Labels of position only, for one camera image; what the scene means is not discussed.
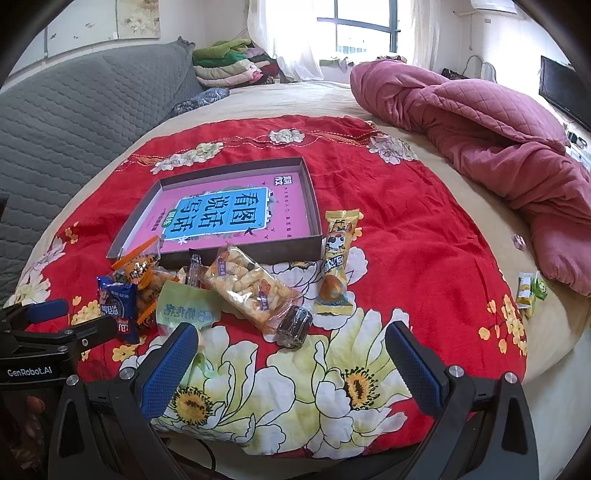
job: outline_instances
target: window frame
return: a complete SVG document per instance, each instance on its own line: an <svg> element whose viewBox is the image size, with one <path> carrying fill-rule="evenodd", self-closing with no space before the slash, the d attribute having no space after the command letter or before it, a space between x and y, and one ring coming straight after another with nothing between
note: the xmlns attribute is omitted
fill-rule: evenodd
<svg viewBox="0 0 591 480"><path fill-rule="evenodd" d="M398 48L398 34L400 29L398 28L398 0L389 0L390 2L390 25L384 27L383 25L376 25L373 23L359 22L357 20L346 20L339 18L339 0L335 0L335 16L334 18L329 17L316 17L318 22L330 22L335 24L335 51L339 46L339 35L337 25L350 25L351 27L368 28L370 30L380 30L390 34L390 51L396 52Z"/></svg>

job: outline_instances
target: television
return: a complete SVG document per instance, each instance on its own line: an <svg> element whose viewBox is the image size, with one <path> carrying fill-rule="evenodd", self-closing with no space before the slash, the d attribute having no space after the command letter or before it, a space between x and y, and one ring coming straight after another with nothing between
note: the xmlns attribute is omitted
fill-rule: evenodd
<svg viewBox="0 0 591 480"><path fill-rule="evenodd" d="M574 69L542 56L540 95L591 131L591 92Z"/></svg>

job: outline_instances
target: blue snack package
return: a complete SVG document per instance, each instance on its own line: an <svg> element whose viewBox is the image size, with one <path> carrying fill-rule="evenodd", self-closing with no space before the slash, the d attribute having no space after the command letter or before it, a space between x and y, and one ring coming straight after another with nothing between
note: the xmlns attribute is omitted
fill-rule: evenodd
<svg viewBox="0 0 591 480"><path fill-rule="evenodd" d="M97 277L97 280L100 312L117 319L117 334L120 340L130 345L138 344L137 286L132 283L119 283L109 277Z"/></svg>

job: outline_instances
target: red floral blanket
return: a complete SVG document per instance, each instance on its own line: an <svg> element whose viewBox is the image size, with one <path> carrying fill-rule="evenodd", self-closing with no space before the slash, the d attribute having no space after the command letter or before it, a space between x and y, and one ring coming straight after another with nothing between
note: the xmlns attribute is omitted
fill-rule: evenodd
<svg viewBox="0 0 591 480"><path fill-rule="evenodd" d="M155 138L122 163L61 227L9 303L63 297L55 331L99 315L97 275L119 229L156 179L197 168L304 157L325 210L360 208L347 266L354 314L315 316L304 346L280 349L230 313L202 331L206 373L179 388L156 426L235 442L251 454L345 458L419 442L431 426L384 346L404 321L447 364L470 375L525 372L527 343L511 293L483 236L407 144L353 118L284 116L202 125ZM318 292L315 262L269 267ZM85 352L87 380L137 365L162 339Z"/></svg>

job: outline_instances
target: open box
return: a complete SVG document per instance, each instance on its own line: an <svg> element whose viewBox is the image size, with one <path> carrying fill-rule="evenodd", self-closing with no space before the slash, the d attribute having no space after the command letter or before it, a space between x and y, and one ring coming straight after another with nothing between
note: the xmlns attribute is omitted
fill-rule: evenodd
<svg viewBox="0 0 591 480"><path fill-rule="evenodd" d="M115 260L150 237L163 238L160 264L189 264L189 249L210 265L226 244L261 264L316 261L322 228L301 157L205 168L159 180L113 241Z"/></svg>

